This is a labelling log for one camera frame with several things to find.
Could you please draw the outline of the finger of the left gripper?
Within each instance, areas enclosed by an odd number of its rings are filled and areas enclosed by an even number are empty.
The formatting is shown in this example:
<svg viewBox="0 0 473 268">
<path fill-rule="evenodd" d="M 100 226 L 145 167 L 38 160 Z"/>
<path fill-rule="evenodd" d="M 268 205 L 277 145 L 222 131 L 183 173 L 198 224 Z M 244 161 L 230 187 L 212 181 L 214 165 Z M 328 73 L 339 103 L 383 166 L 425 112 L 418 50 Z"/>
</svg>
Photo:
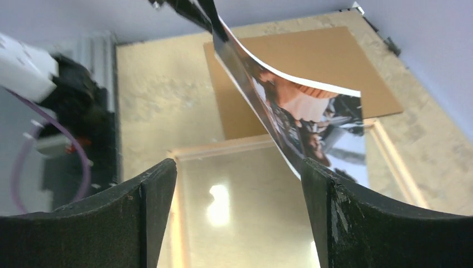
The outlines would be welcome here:
<svg viewBox="0 0 473 268">
<path fill-rule="evenodd" d="M 223 41 L 228 41 L 229 36 L 219 18 L 213 0 L 148 0 L 154 9 L 169 5 L 180 16 L 188 19 L 211 34 L 216 34 Z"/>
</svg>

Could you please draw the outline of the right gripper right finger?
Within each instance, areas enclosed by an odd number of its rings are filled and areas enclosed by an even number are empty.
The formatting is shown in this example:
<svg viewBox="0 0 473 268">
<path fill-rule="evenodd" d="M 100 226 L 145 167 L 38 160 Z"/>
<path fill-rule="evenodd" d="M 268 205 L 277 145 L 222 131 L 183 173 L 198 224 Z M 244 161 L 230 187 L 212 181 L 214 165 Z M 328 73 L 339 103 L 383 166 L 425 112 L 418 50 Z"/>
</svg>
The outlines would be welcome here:
<svg viewBox="0 0 473 268">
<path fill-rule="evenodd" d="M 313 159 L 301 170 L 321 267 L 471 267 L 472 217 L 416 207 Z"/>
</svg>

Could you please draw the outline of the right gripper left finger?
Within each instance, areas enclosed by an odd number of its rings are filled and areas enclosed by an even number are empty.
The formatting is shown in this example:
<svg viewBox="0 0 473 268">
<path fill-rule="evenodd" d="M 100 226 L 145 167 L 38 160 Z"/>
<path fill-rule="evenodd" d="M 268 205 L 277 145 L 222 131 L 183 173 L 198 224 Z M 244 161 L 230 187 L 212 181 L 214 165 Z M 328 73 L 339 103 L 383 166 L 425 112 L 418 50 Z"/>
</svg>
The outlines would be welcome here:
<svg viewBox="0 0 473 268">
<path fill-rule="evenodd" d="M 164 159 L 53 212 L 1 217 L 1 266 L 156 267 L 176 178 Z"/>
</svg>

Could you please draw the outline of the clear acrylic sheet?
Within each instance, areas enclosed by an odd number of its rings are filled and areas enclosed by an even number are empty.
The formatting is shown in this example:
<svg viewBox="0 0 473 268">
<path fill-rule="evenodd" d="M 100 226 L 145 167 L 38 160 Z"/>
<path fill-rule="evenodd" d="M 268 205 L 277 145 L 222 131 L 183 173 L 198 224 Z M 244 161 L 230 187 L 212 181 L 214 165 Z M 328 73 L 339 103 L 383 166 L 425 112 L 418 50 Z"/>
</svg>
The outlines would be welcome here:
<svg viewBox="0 0 473 268">
<path fill-rule="evenodd" d="M 191 267 L 319 267 L 300 182 L 276 145 L 180 167 Z"/>
</svg>

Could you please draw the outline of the picture frame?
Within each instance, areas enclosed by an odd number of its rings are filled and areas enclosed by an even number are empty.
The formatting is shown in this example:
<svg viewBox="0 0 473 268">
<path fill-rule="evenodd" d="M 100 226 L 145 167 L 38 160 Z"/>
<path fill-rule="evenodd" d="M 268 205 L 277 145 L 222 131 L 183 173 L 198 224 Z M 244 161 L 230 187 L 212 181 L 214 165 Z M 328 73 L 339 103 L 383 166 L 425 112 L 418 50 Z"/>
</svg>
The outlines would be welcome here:
<svg viewBox="0 0 473 268">
<path fill-rule="evenodd" d="M 378 118 L 365 119 L 364 128 L 373 137 L 378 150 L 383 155 L 407 203 L 429 209 L 428 201 L 426 201 L 416 181 L 413 179 L 408 167 L 396 146 L 392 143 L 381 121 Z M 184 194 L 181 186 L 183 180 L 181 179 L 180 162 L 274 146 L 275 143 L 270 135 L 260 135 L 214 142 L 208 145 L 182 147 L 167 152 L 167 157 L 173 159 L 177 167 L 177 180 L 170 210 L 170 249 L 173 267 L 191 267 L 190 253 L 187 246 L 186 220 L 183 211 L 184 205 L 182 204 Z"/>
</svg>

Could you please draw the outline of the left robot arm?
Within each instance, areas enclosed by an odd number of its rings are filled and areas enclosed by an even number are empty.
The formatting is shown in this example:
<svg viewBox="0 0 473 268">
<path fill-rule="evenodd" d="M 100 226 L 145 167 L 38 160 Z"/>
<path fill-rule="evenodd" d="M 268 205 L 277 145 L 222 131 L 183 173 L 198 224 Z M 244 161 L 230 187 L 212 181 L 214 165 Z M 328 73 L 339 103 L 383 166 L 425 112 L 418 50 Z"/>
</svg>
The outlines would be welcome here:
<svg viewBox="0 0 473 268">
<path fill-rule="evenodd" d="M 1 88 L 38 108 L 55 132 L 69 136 L 77 150 L 77 136 L 93 138 L 105 126 L 107 110 L 98 101 L 102 90 L 89 70 L 62 54 L 22 43 L 1 34 Z M 57 119 L 43 112 L 53 111 Z"/>
</svg>

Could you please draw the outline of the printed photo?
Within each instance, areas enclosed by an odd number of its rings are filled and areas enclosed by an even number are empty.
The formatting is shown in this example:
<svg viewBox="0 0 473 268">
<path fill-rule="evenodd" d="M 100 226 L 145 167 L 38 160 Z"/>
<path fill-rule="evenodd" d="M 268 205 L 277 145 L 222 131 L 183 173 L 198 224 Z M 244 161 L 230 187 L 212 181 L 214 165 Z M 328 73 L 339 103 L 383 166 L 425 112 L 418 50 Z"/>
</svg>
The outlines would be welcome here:
<svg viewBox="0 0 473 268">
<path fill-rule="evenodd" d="M 360 92 L 285 74 L 252 54 L 225 23 L 213 32 L 217 61 L 292 171 L 311 158 L 369 186 Z"/>
</svg>

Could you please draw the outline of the brown backing board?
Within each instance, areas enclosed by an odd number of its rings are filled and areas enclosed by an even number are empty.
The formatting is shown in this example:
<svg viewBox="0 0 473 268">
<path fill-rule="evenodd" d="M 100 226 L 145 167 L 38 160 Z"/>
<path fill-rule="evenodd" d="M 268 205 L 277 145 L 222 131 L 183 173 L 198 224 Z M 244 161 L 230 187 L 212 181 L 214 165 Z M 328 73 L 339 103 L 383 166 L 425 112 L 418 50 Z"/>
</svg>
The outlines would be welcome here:
<svg viewBox="0 0 473 268">
<path fill-rule="evenodd" d="M 247 37 L 240 42 L 284 73 L 361 91 L 365 118 L 404 111 L 347 27 Z M 265 135 L 266 129 L 214 56 L 213 44 L 205 43 L 204 51 L 225 138 Z"/>
</svg>

